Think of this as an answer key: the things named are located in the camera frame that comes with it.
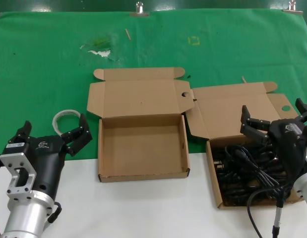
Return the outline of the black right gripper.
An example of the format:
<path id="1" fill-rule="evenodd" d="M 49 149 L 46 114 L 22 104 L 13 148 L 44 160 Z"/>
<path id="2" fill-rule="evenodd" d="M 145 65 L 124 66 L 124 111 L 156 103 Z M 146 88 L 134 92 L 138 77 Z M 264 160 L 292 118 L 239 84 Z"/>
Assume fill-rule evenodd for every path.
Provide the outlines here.
<path id="1" fill-rule="evenodd" d="M 306 163 L 307 150 L 307 104 L 297 98 L 295 106 L 299 115 L 295 119 L 270 121 L 254 119 L 246 105 L 242 106 L 240 133 L 256 143 L 269 142 L 291 179 L 297 178 Z"/>

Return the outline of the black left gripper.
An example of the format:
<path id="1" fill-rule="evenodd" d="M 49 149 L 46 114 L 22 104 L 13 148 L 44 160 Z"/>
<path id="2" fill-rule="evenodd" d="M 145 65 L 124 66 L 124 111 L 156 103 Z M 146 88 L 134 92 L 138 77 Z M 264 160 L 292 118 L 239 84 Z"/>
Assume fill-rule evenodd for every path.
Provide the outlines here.
<path id="1" fill-rule="evenodd" d="M 75 156 L 92 140 L 87 119 L 81 114 L 78 127 L 61 136 L 30 137 L 31 129 L 30 121 L 26 120 L 9 140 L 9 144 L 25 142 L 24 146 L 5 147 L 4 154 L 23 152 L 36 172 L 32 189 L 55 199 L 66 154 Z"/>

